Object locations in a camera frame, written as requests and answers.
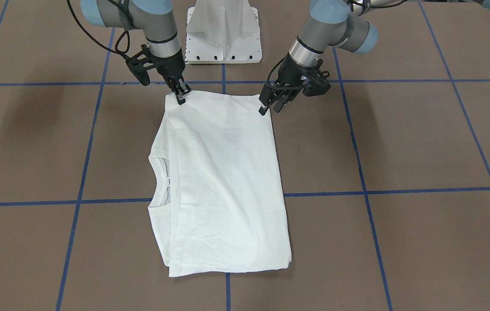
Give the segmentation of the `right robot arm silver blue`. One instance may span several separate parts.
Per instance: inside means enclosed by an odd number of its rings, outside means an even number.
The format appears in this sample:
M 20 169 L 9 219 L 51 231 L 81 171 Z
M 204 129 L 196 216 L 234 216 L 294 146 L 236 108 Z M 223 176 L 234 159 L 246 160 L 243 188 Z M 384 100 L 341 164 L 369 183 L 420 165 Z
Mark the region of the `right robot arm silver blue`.
M 126 51 L 114 52 L 144 86 L 151 82 L 148 70 L 156 69 L 176 96 L 185 103 L 191 89 L 184 82 L 184 56 L 170 0 L 82 0 L 81 11 L 87 22 L 105 27 L 142 30 L 147 40 L 141 51 L 129 57 Z

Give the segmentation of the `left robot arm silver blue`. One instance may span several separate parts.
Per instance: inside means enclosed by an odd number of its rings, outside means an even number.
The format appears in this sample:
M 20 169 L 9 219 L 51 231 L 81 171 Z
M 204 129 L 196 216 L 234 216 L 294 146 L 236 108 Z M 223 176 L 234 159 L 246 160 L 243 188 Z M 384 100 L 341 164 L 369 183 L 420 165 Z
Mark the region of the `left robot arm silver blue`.
M 299 93 L 322 96 L 330 89 L 329 72 L 322 71 L 321 56 L 328 47 L 357 54 L 371 51 L 378 29 L 361 16 L 373 10 L 393 8 L 401 0 L 312 0 L 310 15 L 288 53 L 273 67 L 276 79 L 267 77 L 259 100 L 259 113 L 280 112 Z

